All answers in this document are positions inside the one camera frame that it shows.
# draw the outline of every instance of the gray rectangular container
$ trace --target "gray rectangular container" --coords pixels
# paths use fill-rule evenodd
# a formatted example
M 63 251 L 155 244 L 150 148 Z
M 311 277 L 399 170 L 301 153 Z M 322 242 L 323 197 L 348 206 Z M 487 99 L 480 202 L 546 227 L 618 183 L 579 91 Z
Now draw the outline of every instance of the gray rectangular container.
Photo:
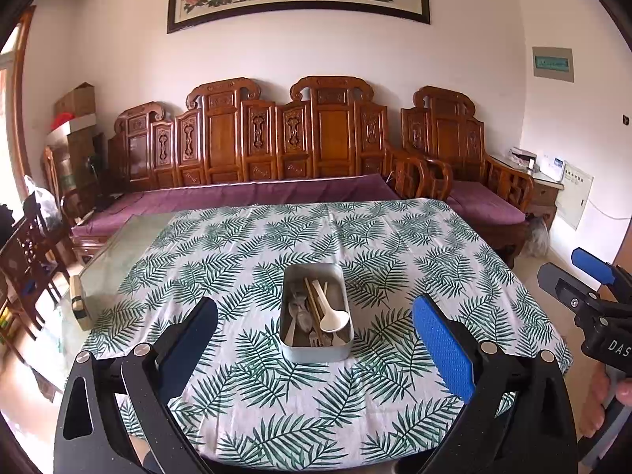
M 294 345 L 288 346 L 284 339 L 288 334 L 292 316 L 288 310 L 288 300 L 292 297 L 290 284 L 300 282 L 305 287 L 303 278 L 317 279 L 321 285 L 328 282 L 327 300 L 334 310 L 345 310 L 349 313 L 349 324 L 337 335 L 345 341 L 343 346 L 310 347 L 308 335 L 296 326 Z M 351 354 L 353 345 L 353 321 L 344 287 L 342 269 L 335 263 L 297 263 L 289 265 L 283 273 L 283 294 L 280 306 L 280 348 L 283 356 L 294 363 L 332 363 L 344 360 Z

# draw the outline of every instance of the table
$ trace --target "table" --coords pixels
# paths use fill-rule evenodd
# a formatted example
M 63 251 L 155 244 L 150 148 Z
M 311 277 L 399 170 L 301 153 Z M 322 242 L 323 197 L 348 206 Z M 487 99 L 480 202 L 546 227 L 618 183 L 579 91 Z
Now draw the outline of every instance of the table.
M 412 328 L 411 301 L 423 292 L 478 340 L 525 356 L 547 348 L 564 371 L 572 361 L 522 283 L 443 202 L 227 207 L 177 213 L 168 223 L 152 218 L 153 228 L 146 217 L 126 225 L 87 267 L 88 307 L 102 312 L 84 347 L 98 357 L 126 354 L 182 321 L 200 296 L 213 297 L 218 331 L 182 396 L 169 403 L 211 459 L 335 469 L 435 447 L 462 403 L 447 393 Z M 343 362 L 296 365 L 279 353 L 283 269 L 305 261 L 342 266 L 356 332 Z M 72 330 L 78 325 L 67 302 L 62 307 L 71 321 L 58 332 L 67 372 L 86 334 Z M 119 402 L 128 431 L 141 434 L 129 402 Z M 510 404 L 505 398 L 502 409 Z
M 533 195 L 525 213 L 535 217 L 542 217 L 547 228 L 550 230 L 553 220 L 555 219 L 555 214 L 557 213 L 557 207 L 555 206 L 557 193 L 564 190 L 564 185 L 556 182 L 553 178 L 546 176 L 542 172 L 529 171 L 501 154 L 493 154 L 491 156 L 498 162 L 505 164 L 505 166 L 518 169 L 531 176 L 533 179 Z

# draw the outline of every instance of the floor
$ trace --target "floor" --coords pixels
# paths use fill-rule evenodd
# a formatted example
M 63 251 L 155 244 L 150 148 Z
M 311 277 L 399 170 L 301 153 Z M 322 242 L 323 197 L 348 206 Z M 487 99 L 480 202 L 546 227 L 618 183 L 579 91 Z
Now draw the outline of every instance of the floor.
M 514 272 L 549 315 L 573 353 L 574 363 L 566 375 L 566 385 L 577 421 L 588 390 L 587 383 L 590 373 L 592 373 L 593 360 L 581 353 L 579 347 L 583 335 L 573 324 L 573 313 L 538 287 L 536 276 L 543 262 L 545 261 L 542 259 L 519 257 L 516 260 Z M 78 264 L 69 269 L 71 274 L 76 274 L 80 270 L 81 267 Z M 66 282 L 62 277 L 58 280 L 57 286 L 62 294 L 67 289 Z M 46 318 L 47 312 L 50 312 L 52 308 L 52 301 L 47 294 L 44 294 L 38 302 L 38 310 Z M 29 354 L 34 354 L 30 348 L 32 344 L 33 342 L 25 337 L 19 345 L 20 351 L 23 352 L 27 361 Z M 46 400 L 40 394 L 30 369 L 21 364 L 12 354 L 7 354 L 4 357 L 3 370 L 0 374 L 0 411 L 9 425 L 13 425 L 24 450 L 43 474 L 53 472 L 53 441 L 55 440 L 60 402 L 61 397 L 59 396 L 55 398 L 53 403 Z M 135 447 L 137 452 L 144 456 L 147 445 L 142 440 L 138 440 Z M 353 472 L 353 474 L 387 474 L 391 472 L 391 469 L 389 465 L 377 465 L 354 469 L 349 472 Z

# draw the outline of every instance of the metal bolt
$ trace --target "metal bolt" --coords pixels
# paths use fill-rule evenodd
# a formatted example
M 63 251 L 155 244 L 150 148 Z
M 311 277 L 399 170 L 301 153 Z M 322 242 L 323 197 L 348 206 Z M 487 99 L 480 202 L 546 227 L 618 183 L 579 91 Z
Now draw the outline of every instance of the metal bolt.
M 549 350 L 544 350 L 540 353 L 540 356 L 545 362 L 553 363 L 555 361 L 555 355 Z
M 147 353 L 149 353 L 149 351 L 151 351 L 152 347 L 143 342 L 142 344 L 138 344 L 135 348 L 134 348 L 134 355 L 135 356 L 145 356 Z
M 480 349 L 487 354 L 496 354 L 498 353 L 498 346 L 489 340 L 486 340 L 480 345 Z
M 77 355 L 77 363 L 86 363 L 90 359 L 90 351 L 81 351 Z

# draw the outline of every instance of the finger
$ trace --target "finger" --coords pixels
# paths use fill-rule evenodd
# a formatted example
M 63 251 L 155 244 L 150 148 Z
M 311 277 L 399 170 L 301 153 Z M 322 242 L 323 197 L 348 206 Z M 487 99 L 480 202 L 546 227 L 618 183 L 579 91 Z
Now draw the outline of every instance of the finger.
M 581 412 L 579 431 L 585 437 L 592 437 L 604 425 L 606 415 L 604 407 L 593 397 L 587 397 Z
M 632 406 L 632 379 L 623 380 L 617 385 L 617 399 L 626 406 Z
M 594 394 L 596 400 L 602 403 L 608 397 L 610 390 L 610 378 L 606 374 L 606 366 L 598 363 L 590 380 L 590 391 Z

